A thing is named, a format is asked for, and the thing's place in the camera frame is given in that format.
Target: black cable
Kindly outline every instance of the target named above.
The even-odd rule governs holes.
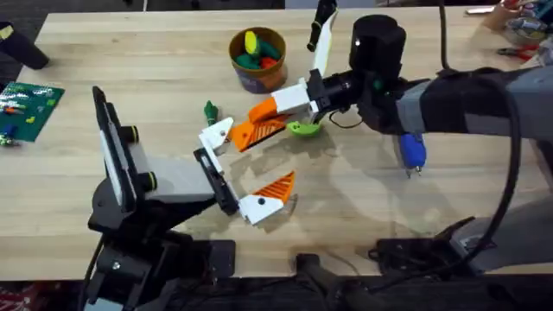
[[[102,250],[102,246],[104,246],[105,236],[102,234],[100,239],[98,240],[98,245],[96,245],[96,250],[94,250],[94,253],[92,254],[92,258],[90,260],[90,263],[88,264],[88,268],[86,268],[85,278],[83,280],[83,284],[79,291],[79,299],[77,300],[77,310],[84,310],[85,309],[85,292],[86,288],[88,287],[88,284],[90,283],[90,278],[92,275],[92,270],[94,270],[94,264],[96,263],[96,260],[98,259],[98,255],[100,254],[100,251]]]
[[[442,59],[442,68],[451,70],[448,64],[448,25],[446,20],[446,8],[443,2],[438,0],[438,9],[440,10],[440,58]]]
[[[509,115],[511,118],[510,122],[510,135],[511,135],[511,156],[509,159],[509,170],[507,173],[507,179],[505,182],[505,187],[503,194],[501,195],[501,200],[499,202],[498,209],[495,214],[492,216],[492,220],[488,225],[484,235],[478,241],[478,244],[462,259],[458,260],[455,263],[445,265],[443,267],[434,268],[431,270],[421,271],[418,273],[413,273],[405,276],[400,276],[394,280],[386,282],[382,285],[369,288],[369,292],[376,293],[384,289],[388,289],[394,285],[397,285],[401,282],[408,281],[413,278],[429,276],[435,274],[441,274],[444,272],[451,271],[463,264],[467,264],[473,260],[476,256],[480,254],[492,241],[492,237],[495,232],[498,230],[501,221],[505,217],[509,204],[511,203],[512,196],[514,195],[515,187],[517,186],[518,171],[520,168],[520,154],[521,154],[521,144],[522,136],[520,133],[520,118],[518,115],[518,108],[512,99],[512,96],[502,87],[496,84],[494,81],[482,77],[474,77],[478,82],[486,87],[492,88],[495,92],[501,94],[502,98],[505,101]]]
[[[339,124],[338,122],[334,121],[334,119],[332,119],[332,117],[334,116],[334,114],[338,112],[338,111],[332,111],[330,112],[330,114],[328,115],[328,120],[330,120],[330,122],[332,122],[334,125],[338,126],[339,128],[341,129],[352,129],[354,127],[357,127],[359,125],[361,125],[363,123],[363,120],[359,121],[358,123],[356,124],[352,124],[352,125],[342,125],[342,124]]]

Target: green toy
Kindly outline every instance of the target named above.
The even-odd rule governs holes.
[[[269,56],[274,60],[280,60],[280,52],[275,47],[263,40],[259,40],[259,45],[261,46],[261,56]]]
[[[261,69],[259,66],[259,60],[255,60],[248,53],[244,53],[236,58],[236,63],[246,69]]]
[[[204,107],[204,114],[206,115],[207,125],[214,125],[217,123],[217,116],[219,115],[219,108],[212,104],[211,100],[208,100]]]
[[[254,60],[259,62],[259,57],[271,57],[274,60],[280,60],[280,52],[270,43],[257,37],[253,31],[246,31],[244,36],[245,52]]]
[[[302,137],[314,136],[321,130],[320,124],[301,124],[298,121],[290,122],[286,127],[292,134]]]

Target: wooden tabletop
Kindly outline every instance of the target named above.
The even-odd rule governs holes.
[[[448,8],[452,67],[513,69],[498,57],[505,41],[478,29],[478,17]],[[240,122],[263,95],[242,89],[227,46],[241,29],[265,26],[287,43],[287,85],[307,77],[305,48],[314,10],[51,14],[38,46],[51,58],[41,71],[23,68],[19,81],[66,89],[38,137],[0,150],[0,280],[82,278],[99,238],[88,230],[92,192],[104,178],[91,88],[100,86],[123,124],[135,124],[150,154],[193,160],[212,100]],[[402,75],[433,77],[440,69],[437,8],[342,10],[334,25],[327,73],[347,69],[353,22],[389,14],[407,31]],[[354,112],[337,116],[357,122]],[[391,136],[366,126],[341,130],[324,121],[317,138],[284,132],[244,154],[220,157],[242,194],[296,171],[296,204],[253,227],[216,206],[179,225],[196,238],[237,242],[236,276],[286,276],[297,252],[321,254],[340,274],[376,274],[365,258],[378,238],[431,236],[468,215],[487,216],[504,186],[509,142],[504,137],[426,135],[428,164],[411,180],[399,168]],[[524,142],[513,206],[549,194],[539,156]],[[551,272],[549,266],[510,272]]]

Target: floor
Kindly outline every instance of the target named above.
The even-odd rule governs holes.
[[[271,9],[283,8],[284,0],[200,0],[203,10]],[[189,0],[149,0],[149,10],[190,10]],[[34,40],[50,12],[139,11],[142,1],[126,5],[122,0],[2,0],[0,21],[13,22],[17,31]],[[16,79],[21,66],[0,54],[0,83]],[[377,277],[365,278],[377,283]],[[222,280],[218,292],[229,295],[205,300],[204,296],[181,292],[168,310],[322,310],[317,295],[293,282],[280,283],[251,292],[259,285],[272,282],[267,279]],[[78,282],[64,282],[61,292],[49,296],[46,310],[74,310]],[[500,284],[509,295],[493,299],[490,285]],[[183,306],[182,297],[190,298]],[[382,301],[392,301],[396,310],[549,310],[553,305],[553,276],[486,276],[456,282],[428,282],[425,280],[398,285],[378,295]]]

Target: blue object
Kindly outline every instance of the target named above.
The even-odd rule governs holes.
[[[399,148],[407,175],[410,177],[413,169],[415,169],[418,174],[421,174],[421,169],[426,163],[426,147],[424,147],[423,135],[401,135],[399,137]]]
[[[0,131],[0,134],[6,136],[6,137],[13,137],[16,134],[17,126],[13,124],[6,124],[2,131]]]

